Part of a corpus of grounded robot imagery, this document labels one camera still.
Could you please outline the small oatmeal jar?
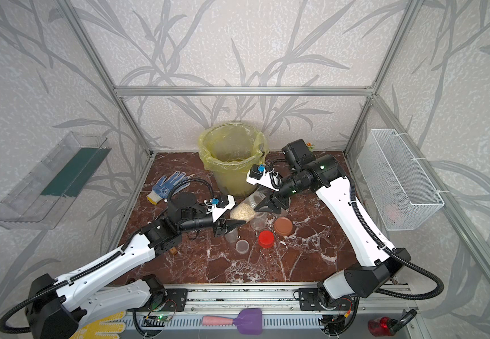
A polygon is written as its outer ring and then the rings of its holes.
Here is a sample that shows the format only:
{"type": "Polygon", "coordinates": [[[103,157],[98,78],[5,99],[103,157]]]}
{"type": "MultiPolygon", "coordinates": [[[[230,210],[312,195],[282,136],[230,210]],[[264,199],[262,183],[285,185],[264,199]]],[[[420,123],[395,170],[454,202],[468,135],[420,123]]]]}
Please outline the small oatmeal jar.
{"type": "Polygon", "coordinates": [[[225,239],[227,240],[227,242],[229,242],[230,244],[234,244],[236,243],[238,240],[239,240],[239,233],[238,233],[238,229],[234,229],[232,230],[231,232],[227,233],[225,235],[225,239]]]}

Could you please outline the glass jar with oatmeal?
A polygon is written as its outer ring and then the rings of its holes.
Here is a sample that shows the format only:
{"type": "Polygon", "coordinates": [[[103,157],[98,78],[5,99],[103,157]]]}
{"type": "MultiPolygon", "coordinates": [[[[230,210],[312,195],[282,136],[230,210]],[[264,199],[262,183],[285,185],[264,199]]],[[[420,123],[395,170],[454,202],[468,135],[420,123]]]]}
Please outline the glass jar with oatmeal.
{"type": "Polygon", "coordinates": [[[255,208],[266,198],[263,192],[254,192],[230,211],[232,220],[241,220],[248,223],[256,217],[255,208]]]}

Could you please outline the brown jar lid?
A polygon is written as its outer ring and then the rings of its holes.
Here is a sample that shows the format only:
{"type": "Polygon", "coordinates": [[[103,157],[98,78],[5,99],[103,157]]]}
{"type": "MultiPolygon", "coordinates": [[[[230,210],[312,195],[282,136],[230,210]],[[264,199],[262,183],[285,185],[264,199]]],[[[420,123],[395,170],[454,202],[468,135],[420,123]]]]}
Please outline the brown jar lid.
{"type": "Polygon", "coordinates": [[[275,222],[273,223],[273,229],[276,234],[287,237],[293,233],[294,226],[290,219],[286,217],[281,217],[275,220],[275,222]]]}

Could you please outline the clear plastic jar lid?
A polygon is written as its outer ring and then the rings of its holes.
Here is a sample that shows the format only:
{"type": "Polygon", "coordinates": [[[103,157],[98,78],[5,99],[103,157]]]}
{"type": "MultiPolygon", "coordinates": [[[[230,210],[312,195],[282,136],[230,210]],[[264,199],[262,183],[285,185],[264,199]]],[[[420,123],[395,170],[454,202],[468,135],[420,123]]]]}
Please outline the clear plastic jar lid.
{"type": "Polygon", "coordinates": [[[246,240],[238,240],[235,244],[235,249],[238,254],[247,254],[250,250],[250,245],[246,240]]]}

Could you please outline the red jar lid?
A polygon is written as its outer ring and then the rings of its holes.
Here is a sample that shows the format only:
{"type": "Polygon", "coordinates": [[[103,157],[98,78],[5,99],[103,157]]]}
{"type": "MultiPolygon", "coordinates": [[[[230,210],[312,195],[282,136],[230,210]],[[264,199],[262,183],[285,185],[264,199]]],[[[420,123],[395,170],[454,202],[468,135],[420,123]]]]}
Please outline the red jar lid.
{"type": "Polygon", "coordinates": [[[259,233],[258,243],[262,248],[269,249],[273,247],[275,240],[274,234],[269,230],[264,230],[259,233]]]}

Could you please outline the brown-lidded oatmeal jar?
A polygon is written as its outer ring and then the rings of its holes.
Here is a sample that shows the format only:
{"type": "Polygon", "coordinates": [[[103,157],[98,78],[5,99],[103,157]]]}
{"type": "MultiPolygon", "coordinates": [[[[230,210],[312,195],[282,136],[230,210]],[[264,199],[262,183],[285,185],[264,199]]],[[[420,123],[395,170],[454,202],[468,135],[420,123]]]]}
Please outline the brown-lidded oatmeal jar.
{"type": "Polygon", "coordinates": [[[287,217],[289,214],[289,210],[288,209],[281,209],[280,213],[276,213],[276,216],[277,217],[287,217]]]}

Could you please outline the red-lidded oatmeal jar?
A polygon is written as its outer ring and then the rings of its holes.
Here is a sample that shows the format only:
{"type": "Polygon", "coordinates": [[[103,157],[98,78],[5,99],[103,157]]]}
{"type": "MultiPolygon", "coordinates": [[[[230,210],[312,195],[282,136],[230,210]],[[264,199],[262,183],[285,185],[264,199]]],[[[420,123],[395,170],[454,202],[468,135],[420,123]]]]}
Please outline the red-lidded oatmeal jar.
{"type": "Polygon", "coordinates": [[[262,231],[266,228],[267,218],[267,213],[257,213],[256,216],[249,222],[249,224],[253,230],[262,231]]]}

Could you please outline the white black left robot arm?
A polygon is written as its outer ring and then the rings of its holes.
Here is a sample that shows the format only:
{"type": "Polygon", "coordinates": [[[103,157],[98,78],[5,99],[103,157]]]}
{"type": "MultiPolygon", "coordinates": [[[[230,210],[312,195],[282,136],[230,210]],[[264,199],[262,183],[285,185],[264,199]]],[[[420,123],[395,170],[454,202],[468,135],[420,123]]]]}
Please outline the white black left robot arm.
{"type": "Polygon", "coordinates": [[[114,313],[163,302],[165,289],[153,275],[120,288],[107,285],[176,247],[187,232],[210,228],[220,237],[236,230],[244,222],[224,216],[235,205],[232,195],[215,196],[205,179],[185,179],[168,193],[166,209],[121,246],[75,271],[37,278],[29,297],[0,318],[0,332],[70,338],[114,313]]]}

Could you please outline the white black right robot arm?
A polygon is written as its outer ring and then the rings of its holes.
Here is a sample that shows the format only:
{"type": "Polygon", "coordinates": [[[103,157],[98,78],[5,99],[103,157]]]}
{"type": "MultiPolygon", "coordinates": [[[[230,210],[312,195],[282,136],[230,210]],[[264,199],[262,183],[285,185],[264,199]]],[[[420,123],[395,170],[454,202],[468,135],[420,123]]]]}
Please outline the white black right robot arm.
{"type": "Polygon", "coordinates": [[[354,249],[357,263],[337,272],[318,284],[322,305],[331,308],[344,296],[367,298],[379,293],[398,299],[427,300],[444,291],[442,280],[410,261],[404,248],[397,248],[375,225],[356,195],[355,183],[332,155],[317,158],[299,139],[282,149],[290,175],[279,178],[270,164],[253,165],[246,180],[271,189],[271,194],[256,206],[257,212],[279,214],[290,207],[296,194],[311,191],[328,207],[354,249]],[[429,278],[433,290],[421,294],[404,294],[383,288],[402,268],[429,278]]]}

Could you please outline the blue dotted white work glove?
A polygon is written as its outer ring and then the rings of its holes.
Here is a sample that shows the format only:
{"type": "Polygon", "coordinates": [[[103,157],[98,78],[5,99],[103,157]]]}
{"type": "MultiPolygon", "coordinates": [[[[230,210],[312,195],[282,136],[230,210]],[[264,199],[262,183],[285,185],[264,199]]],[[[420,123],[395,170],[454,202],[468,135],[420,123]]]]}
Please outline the blue dotted white work glove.
{"type": "Polygon", "coordinates": [[[174,172],[170,177],[162,176],[147,195],[147,200],[153,205],[157,205],[162,200],[167,199],[171,189],[185,179],[188,179],[187,174],[180,171],[174,172]]]}

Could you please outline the yellow plastic bin liner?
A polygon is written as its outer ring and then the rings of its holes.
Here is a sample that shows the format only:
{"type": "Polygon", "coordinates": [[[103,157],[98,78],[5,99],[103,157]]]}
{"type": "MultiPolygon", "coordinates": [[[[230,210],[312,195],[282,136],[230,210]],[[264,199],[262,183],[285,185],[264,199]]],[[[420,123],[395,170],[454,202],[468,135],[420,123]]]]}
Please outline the yellow plastic bin liner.
{"type": "Polygon", "coordinates": [[[198,154],[211,172],[246,173],[266,160],[269,145],[258,128],[243,122],[227,122],[205,130],[198,138],[198,154]]]}

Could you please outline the pink item in basket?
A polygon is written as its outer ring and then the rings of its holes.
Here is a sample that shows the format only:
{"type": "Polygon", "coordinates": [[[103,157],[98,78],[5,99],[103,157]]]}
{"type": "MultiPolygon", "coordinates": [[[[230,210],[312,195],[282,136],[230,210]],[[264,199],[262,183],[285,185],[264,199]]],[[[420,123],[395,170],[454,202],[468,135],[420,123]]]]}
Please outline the pink item in basket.
{"type": "Polygon", "coordinates": [[[405,221],[405,215],[403,214],[402,210],[394,204],[387,205],[385,207],[386,215],[388,216],[389,220],[397,225],[398,227],[403,224],[405,221]]]}

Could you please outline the yellow dotted glove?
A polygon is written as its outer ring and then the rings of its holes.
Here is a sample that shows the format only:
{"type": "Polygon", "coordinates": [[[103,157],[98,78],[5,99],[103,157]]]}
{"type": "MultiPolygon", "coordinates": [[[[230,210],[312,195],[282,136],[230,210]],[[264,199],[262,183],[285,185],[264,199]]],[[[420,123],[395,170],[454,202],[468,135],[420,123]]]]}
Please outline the yellow dotted glove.
{"type": "Polygon", "coordinates": [[[126,311],[123,311],[100,319],[77,330],[71,339],[120,339],[120,334],[126,330],[125,316],[126,311]]]}

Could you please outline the red black handheld tool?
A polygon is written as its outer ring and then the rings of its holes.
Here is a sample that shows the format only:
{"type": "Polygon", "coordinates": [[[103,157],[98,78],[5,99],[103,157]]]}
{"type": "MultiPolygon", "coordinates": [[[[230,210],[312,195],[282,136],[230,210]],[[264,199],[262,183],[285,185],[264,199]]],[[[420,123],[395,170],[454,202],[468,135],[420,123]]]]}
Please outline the red black handheld tool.
{"type": "Polygon", "coordinates": [[[374,337],[395,336],[397,332],[406,327],[416,316],[417,311],[411,309],[409,311],[403,311],[400,319],[384,316],[368,321],[367,326],[369,333],[374,337]]]}

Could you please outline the purple pink-handled scoop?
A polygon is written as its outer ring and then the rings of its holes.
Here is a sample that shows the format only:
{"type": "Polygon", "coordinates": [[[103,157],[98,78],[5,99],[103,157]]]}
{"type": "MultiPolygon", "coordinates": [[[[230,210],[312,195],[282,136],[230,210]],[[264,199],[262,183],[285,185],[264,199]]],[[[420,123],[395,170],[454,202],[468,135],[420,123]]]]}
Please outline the purple pink-handled scoop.
{"type": "Polygon", "coordinates": [[[204,316],[203,326],[236,326],[242,335],[259,336],[263,332],[263,312],[259,308],[243,309],[231,319],[222,316],[204,316]]]}

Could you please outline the clear plastic wall shelf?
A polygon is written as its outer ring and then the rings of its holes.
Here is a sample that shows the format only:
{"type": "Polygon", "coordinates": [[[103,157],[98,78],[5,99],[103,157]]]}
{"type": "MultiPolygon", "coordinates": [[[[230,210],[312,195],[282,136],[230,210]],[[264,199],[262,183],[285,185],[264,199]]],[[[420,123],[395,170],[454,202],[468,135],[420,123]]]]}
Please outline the clear plastic wall shelf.
{"type": "Polygon", "coordinates": [[[111,150],[104,136],[68,133],[0,201],[0,226],[54,229],[111,150]]]}

